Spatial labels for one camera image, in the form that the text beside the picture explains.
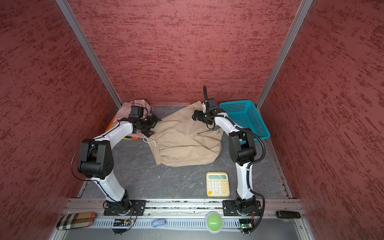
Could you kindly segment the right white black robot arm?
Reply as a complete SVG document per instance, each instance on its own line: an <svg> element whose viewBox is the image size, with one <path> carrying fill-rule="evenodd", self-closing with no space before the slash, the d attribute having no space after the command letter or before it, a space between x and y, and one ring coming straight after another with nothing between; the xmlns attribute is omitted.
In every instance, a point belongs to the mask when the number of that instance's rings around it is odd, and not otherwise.
<svg viewBox="0 0 384 240"><path fill-rule="evenodd" d="M255 194L251 190L251 163L257 155L251 130L237 125L225 112L213 115L195 110L192 119L209 125L216 124L228 135L229 154L231 160L236 164L238 178L236 210L241 215L248 214L252 208L258 205Z"/></svg>

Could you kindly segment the teal plastic basket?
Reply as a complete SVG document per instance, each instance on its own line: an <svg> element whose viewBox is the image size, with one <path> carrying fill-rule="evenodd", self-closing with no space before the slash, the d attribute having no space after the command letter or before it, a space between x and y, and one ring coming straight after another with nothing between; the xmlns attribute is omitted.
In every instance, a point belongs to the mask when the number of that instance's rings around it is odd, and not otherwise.
<svg viewBox="0 0 384 240"><path fill-rule="evenodd" d="M270 138L270 132L252 101L224 102L220 103L220 108L223 109L237 125L243 128L250 128L261 140Z"/></svg>

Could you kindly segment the beige shorts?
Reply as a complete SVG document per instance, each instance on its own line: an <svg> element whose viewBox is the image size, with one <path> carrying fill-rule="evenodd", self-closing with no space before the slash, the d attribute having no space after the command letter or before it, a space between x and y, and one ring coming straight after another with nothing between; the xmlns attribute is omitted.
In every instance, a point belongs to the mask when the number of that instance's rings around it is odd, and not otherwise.
<svg viewBox="0 0 384 240"><path fill-rule="evenodd" d="M223 130L210 130L194 121L195 110L203 109L200 101L189 105L157 123L154 134L144 141L157 165L183 167L213 163L222 151Z"/></svg>

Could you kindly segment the rainbow striped shorts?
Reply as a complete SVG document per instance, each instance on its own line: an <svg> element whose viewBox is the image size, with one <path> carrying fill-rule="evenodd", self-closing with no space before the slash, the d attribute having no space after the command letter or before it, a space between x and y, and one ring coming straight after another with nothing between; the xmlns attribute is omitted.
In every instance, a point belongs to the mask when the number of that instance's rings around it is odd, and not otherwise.
<svg viewBox="0 0 384 240"><path fill-rule="evenodd" d="M120 120L123 117L127 117L131 112L131 107L130 106L122 106L120 110L115 114L105 131L111 130L114 125L117 124L117 120ZM130 134L126 137L124 137L125 140L139 140L143 139L145 137L144 134L142 133L136 133L136 134Z"/></svg>

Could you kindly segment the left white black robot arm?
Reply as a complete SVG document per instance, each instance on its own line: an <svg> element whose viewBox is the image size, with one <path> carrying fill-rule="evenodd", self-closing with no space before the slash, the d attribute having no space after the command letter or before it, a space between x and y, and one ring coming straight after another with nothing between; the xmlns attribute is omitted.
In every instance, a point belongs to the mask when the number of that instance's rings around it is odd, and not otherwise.
<svg viewBox="0 0 384 240"><path fill-rule="evenodd" d="M161 119L151 115L144 119L138 117L122 118L109 131L93 139L85 139L79 147L78 172L84 175L88 182L94 182L106 197L105 215L126 216L135 210L127 190L117 180L113 168L113 148L126 136L136 132L145 137L154 134Z"/></svg>

